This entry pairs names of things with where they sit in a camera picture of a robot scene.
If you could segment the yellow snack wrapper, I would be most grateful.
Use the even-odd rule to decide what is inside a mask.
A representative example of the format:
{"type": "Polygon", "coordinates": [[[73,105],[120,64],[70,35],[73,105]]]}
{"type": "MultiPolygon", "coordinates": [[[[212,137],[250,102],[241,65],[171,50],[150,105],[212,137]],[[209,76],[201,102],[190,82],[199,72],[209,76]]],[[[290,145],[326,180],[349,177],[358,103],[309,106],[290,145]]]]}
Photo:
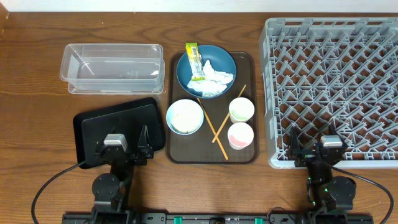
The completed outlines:
{"type": "Polygon", "coordinates": [[[192,81],[199,81],[205,79],[205,74],[203,72],[203,64],[201,60],[201,55],[198,51],[198,44],[194,42],[189,42],[185,44],[185,49],[187,52],[188,61],[190,63],[192,71],[192,81]]]}

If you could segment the rice leftovers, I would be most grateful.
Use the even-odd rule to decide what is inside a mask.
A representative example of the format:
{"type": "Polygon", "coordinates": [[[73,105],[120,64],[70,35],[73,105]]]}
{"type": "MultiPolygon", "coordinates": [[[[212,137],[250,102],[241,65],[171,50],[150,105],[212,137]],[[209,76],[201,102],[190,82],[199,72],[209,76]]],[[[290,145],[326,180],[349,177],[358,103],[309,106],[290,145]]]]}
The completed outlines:
{"type": "Polygon", "coordinates": [[[200,119],[192,118],[189,114],[176,113],[172,116],[172,127],[178,133],[189,134],[197,130],[200,125],[200,119]]]}

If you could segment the white cup green inside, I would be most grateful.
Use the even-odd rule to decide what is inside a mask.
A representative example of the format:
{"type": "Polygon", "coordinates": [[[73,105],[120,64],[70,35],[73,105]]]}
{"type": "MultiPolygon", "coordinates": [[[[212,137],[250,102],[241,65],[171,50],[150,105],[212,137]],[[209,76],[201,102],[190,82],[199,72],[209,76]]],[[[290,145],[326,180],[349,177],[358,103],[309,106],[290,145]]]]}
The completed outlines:
{"type": "Polygon", "coordinates": [[[245,123],[252,118],[254,112],[254,104],[244,97],[235,98],[229,104],[229,115],[232,123],[245,123]]]}

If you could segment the dark blue plate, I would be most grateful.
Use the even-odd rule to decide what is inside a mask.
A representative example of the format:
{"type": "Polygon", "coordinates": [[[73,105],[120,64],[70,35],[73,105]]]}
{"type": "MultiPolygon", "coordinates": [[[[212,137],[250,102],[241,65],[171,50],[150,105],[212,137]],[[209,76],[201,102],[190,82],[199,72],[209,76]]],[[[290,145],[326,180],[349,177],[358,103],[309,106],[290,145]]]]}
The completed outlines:
{"type": "MultiPolygon", "coordinates": [[[[232,73],[234,75],[234,80],[230,84],[228,84],[227,89],[224,92],[222,92],[222,94],[226,93],[232,87],[237,75],[236,63],[232,58],[232,55],[228,53],[225,49],[222,49],[221,47],[215,45],[198,45],[198,51],[201,55],[203,66],[205,62],[209,60],[211,62],[212,67],[215,70],[220,72],[232,73]]],[[[175,75],[177,77],[180,86],[187,93],[195,97],[205,98],[200,96],[199,92],[191,90],[187,87],[187,84],[189,83],[192,77],[192,71],[186,51],[182,54],[182,56],[177,62],[177,69],[175,75]]]]}

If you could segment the white napkin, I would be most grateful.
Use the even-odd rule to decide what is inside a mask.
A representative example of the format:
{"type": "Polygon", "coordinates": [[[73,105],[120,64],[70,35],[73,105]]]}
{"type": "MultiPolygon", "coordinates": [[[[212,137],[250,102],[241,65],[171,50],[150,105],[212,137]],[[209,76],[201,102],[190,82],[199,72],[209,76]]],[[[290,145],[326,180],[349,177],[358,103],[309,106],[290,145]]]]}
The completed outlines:
{"type": "Polygon", "coordinates": [[[232,73],[215,70],[207,60],[203,66],[204,80],[190,80],[187,87],[200,93],[205,98],[216,97],[227,89],[227,85],[234,80],[232,73]]]}

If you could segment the light blue bowl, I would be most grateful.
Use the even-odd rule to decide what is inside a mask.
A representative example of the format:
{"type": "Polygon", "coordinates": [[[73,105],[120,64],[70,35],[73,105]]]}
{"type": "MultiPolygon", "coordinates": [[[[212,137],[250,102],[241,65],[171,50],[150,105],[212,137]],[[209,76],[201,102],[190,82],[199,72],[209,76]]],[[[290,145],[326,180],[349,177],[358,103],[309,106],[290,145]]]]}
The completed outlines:
{"type": "Polygon", "coordinates": [[[192,118],[200,119],[200,121],[201,121],[200,127],[203,124],[204,112],[203,112],[201,106],[196,101],[189,100],[189,99],[177,100],[176,102],[172,103],[169,106],[167,113],[166,113],[167,125],[176,134],[189,135],[189,134],[193,134],[200,128],[199,127],[193,133],[189,133],[189,134],[178,133],[176,130],[174,130],[174,128],[172,127],[172,124],[171,124],[172,116],[176,113],[189,114],[192,118]]]}

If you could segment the white cup pink inside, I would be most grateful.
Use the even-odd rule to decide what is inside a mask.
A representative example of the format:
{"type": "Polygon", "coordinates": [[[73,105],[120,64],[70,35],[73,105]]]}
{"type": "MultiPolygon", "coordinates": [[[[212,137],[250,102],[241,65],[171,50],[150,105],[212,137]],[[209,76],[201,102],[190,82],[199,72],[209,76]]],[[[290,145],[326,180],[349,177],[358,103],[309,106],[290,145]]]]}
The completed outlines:
{"type": "Polygon", "coordinates": [[[254,131],[247,123],[234,123],[228,129],[229,145],[235,150],[248,147],[254,139],[254,131]]]}

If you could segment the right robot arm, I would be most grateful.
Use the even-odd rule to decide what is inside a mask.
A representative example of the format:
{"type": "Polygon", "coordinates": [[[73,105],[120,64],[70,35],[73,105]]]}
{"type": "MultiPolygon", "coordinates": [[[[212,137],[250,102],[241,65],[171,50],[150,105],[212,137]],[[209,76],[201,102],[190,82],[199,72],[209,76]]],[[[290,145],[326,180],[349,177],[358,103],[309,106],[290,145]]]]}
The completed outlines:
{"type": "Polygon", "coordinates": [[[295,128],[290,129],[289,149],[295,159],[294,166],[307,168],[307,199],[314,206],[297,215],[295,223],[348,223],[347,212],[353,209],[356,182],[332,174],[347,147],[332,126],[309,149],[300,148],[295,128]]]}

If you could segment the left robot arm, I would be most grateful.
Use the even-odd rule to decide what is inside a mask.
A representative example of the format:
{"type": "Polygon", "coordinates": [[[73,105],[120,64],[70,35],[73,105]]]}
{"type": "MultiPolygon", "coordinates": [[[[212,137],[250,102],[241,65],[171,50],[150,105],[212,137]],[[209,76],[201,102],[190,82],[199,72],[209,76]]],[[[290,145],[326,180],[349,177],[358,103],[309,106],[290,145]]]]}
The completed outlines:
{"type": "Polygon", "coordinates": [[[141,216],[127,209],[124,203],[128,199],[135,166],[145,166],[148,159],[154,157],[150,146],[147,126],[141,129],[136,152],[127,151],[127,140],[123,134],[108,134],[103,144],[97,147],[95,158],[111,166],[108,173],[99,175],[93,182],[92,193],[95,196],[91,218],[92,224],[141,222],[141,216]]]}

